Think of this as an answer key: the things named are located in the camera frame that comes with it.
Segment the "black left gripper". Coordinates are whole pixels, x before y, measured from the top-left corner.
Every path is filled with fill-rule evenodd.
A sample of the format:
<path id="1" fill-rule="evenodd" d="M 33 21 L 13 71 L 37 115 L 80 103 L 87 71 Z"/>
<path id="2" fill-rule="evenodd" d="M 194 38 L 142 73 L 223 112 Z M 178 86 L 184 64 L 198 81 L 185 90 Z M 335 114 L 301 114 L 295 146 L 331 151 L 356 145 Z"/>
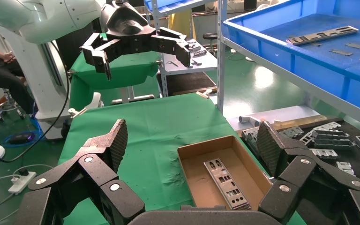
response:
<path id="1" fill-rule="evenodd" d="M 112 79 L 109 63 L 121 54 L 155 51 L 175 55 L 182 65 L 190 65 L 187 36 L 164 27 L 156 34 L 156 29 L 127 2 L 107 1 L 101 8 L 100 25 L 106 38 L 93 33 L 81 49 L 86 63 L 104 73 L 107 80 Z"/>

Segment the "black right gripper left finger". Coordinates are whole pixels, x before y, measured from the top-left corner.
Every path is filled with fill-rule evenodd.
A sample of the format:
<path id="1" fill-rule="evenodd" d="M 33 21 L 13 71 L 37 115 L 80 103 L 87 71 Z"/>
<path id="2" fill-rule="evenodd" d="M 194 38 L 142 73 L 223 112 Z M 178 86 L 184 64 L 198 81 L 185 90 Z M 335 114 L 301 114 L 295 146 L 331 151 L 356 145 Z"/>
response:
<path id="1" fill-rule="evenodd" d="M 61 225 L 90 199 L 111 225 L 129 224 L 145 212 L 141 198 L 118 176 L 128 143 L 126 121 L 89 138 L 74 157 L 35 177 L 21 202 L 16 225 Z"/>

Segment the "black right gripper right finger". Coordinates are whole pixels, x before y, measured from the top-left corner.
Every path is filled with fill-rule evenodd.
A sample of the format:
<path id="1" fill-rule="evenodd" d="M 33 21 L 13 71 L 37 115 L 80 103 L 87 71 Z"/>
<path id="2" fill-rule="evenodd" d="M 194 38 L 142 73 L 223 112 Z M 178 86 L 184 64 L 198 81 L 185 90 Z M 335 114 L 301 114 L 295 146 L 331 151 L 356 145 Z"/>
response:
<path id="1" fill-rule="evenodd" d="M 258 130 L 260 157 L 276 178 L 258 210 L 285 225 L 302 199 L 322 201 L 336 213 L 337 224 L 360 225 L 360 178 L 318 158 L 299 140 L 282 137 L 263 121 Z"/>

